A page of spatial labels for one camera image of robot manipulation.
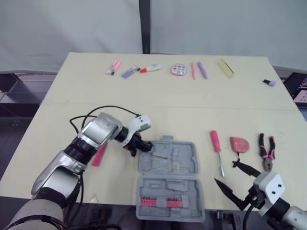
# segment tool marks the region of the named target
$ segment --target pliers jaw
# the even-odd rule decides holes
[[[273,167],[272,159],[271,158],[264,158],[263,161],[263,168],[267,172],[271,172]]]

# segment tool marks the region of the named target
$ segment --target black pole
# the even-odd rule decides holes
[[[151,0],[139,0],[143,54],[150,54]]]

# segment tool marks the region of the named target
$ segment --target pink highlighter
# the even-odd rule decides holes
[[[96,153],[95,158],[93,160],[92,166],[98,167],[100,165],[100,161],[105,153],[107,147],[107,142],[103,145],[103,147]]]
[[[196,64],[195,64],[195,62],[192,62],[192,74],[193,74],[194,80],[197,80],[197,72],[196,72]]]

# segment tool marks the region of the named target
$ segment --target black cable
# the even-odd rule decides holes
[[[97,230],[97,229],[117,229],[117,230],[122,230],[121,227],[117,224],[97,224],[95,226],[91,225],[85,225],[82,227],[71,227],[68,228],[67,230]]]
[[[73,208],[73,205],[76,203],[77,201],[77,197],[78,195],[76,195],[75,199],[73,202],[70,203],[68,209],[67,209],[67,212],[66,212],[66,215],[65,215],[65,218],[64,218],[64,223],[68,223],[70,217],[71,217],[71,211],[72,211],[72,208]]]
[[[77,126],[72,121],[75,120],[75,119],[81,118],[81,117],[86,117],[86,116],[85,115],[84,116],[76,116],[76,117],[73,117],[72,119],[69,120],[69,123],[72,125],[72,127],[76,130],[77,133],[79,132],[79,130],[78,130]]]
[[[128,110],[128,109],[125,109],[125,108],[123,108],[123,107],[120,107],[120,106],[116,106],[116,105],[105,105],[105,106],[100,106],[100,107],[97,107],[97,108],[93,109],[92,111],[90,111],[90,112],[85,116],[85,118],[83,119],[81,128],[84,127],[84,124],[85,124],[86,119],[87,119],[93,112],[95,112],[95,111],[98,110],[98,109],[110,108],[110,107],[112,107],[112,108],[117,108],[117,109],[122,109],[122,110],[125,110],[125,111],[127,111],[127,112],[129,112],[129,113],[131,113],[131,114],[136,115],[136,116],[140,116],[139,114],[136,114],[136,113],[134,113],[134,112],[132,112],[132,111],[130,111],[130,110]]]
[[[81,183],[81,199],[80,199],[80,203],[77,207],[76,212],[73,214],[71,220],[69,221],[70,224],[72,224],[72,222],[75,220],[76,216],[78,215],[78,212],[80,211],[82,203],[83,203],[83,195],[84,195],[83,172],[81,172],[80,174],[80,183]]]
[[[251,204],[248,208],[248,210],[246,211],[245,213],[245,216],[244,216],[244,219],[243,219],[243,230],[247,230],[246,226],[247,226],[247,223],[248,223],[248,218],[249,218],[249,215],[251,213],[251,211],[253,210],[255,206],[253,204]]]

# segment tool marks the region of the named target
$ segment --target pink handle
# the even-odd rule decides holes
[[[95,158],[93,160],[92,166],[98,167],[100,165],[100,161],[105,153],[107,147],[107,142],[103,145],[103,147],[96,153]]]
[[[214,147],[214,151],[220,152],[220,141],[219,141],[219,136],[217,135],[217,132],[215,130],[211,131],[211,139],[212,139],[212,144]]]
[[[192,74],[193,74],[194,80],[197,80],[197,72],[196,72],[196,64],[195,64],[195,62],[192,62]]]

